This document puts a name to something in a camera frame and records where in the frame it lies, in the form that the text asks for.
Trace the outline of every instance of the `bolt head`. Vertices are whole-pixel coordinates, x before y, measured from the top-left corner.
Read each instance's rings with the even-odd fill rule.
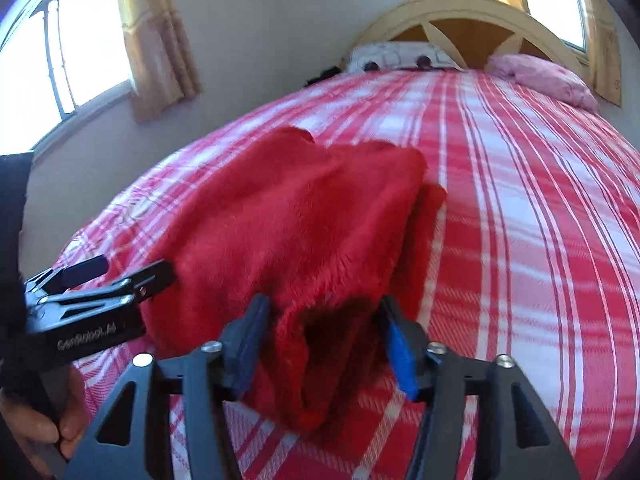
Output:
[[[431,341],[427,345],[427,352],[432,354],[442,355],[447,353],[447,347],[437,341]]]
[[[513,360],[513,357],[506,354],[498,355],[498,357],[495,358],[495,363],[502,368],[513,368],[516,365],[516,361]]]
[[[126,296],[123,296],[120,299],[120,304],[121,305],[127,305],[129,303],[133,303],[134,301],[136,301],[136,297],[134,294],[127,294]]]
[[[207,341],[200,347],[200,350],[207,354],[215,354],[222,351],[222,343],[220,341]]]
[[[151,354],[138,354],[133,358],[133,365],[138,368],[144,368],[149,366],[154,361],[154,357]]]

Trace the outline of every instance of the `human hand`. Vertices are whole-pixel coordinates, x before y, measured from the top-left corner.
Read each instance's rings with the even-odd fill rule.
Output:
[[[69,389],[69,400],[60,417],[59,428],[43,414],[0,392],[0,414],[33,467],[44,477],[51,476],[49,467],[33,452],[30,443],[55,444],[62,436],[60,451],[71,459],[89,423],[84,409],[84,379],[73,366],[69,370]]]

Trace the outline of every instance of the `wooden headboard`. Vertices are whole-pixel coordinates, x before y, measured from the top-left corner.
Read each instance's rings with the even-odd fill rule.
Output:
[[[484,68],[491,54],[531,54],[584,79],[574,53],[526,12],[496,0],[412,0],[386,13],[353,47],[383,41],[430,41],[462,68]]]

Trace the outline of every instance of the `red and white checkered blanket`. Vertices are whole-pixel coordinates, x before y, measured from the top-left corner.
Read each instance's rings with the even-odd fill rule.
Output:
[[[583,479],[604,476],[638,427],[640,158],[609,123],[481,72],[338,76],[169,156],[71,240],[59,264],[105,254],[110,280],[145,253],[198,184],[255,139],[291,124],[319,142],[387,139],[422,150],[447,189],[419,321],[466,356],[513,355],[552,413]],[[95,411],[144,338],[80,362]],[[230,404],[245,478],[402,478],[422,407],[390,373],[331,438],[299,438]],[[469,404],[459,478],[473,456]],[[170,419],[188,476],[184,412]]]

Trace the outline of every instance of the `finger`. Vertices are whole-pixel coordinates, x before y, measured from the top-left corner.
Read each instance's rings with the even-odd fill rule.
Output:
[[[78,444],[84,437],[84,430],[76,435],[73,440],[63,440],[60,443],[60,452],[66,457],[67,460],[71,460],[78,448]]]
[[[58,428],[46,416],[24,404],[0,396],[0,411],[14,435],[30,440],[53,444],[58,441]]]
[[[60,434],[65,440],[73,440],[89,424],[89,416],[84,408],[84,402],[76,397],[70,397],[65,413],[60,418]]]
[[[75,367],[69,370],[69,390],[69,400],[60,417],[60,434],[65,440],[73,440],[89,423],[84,408],[84,378]]]

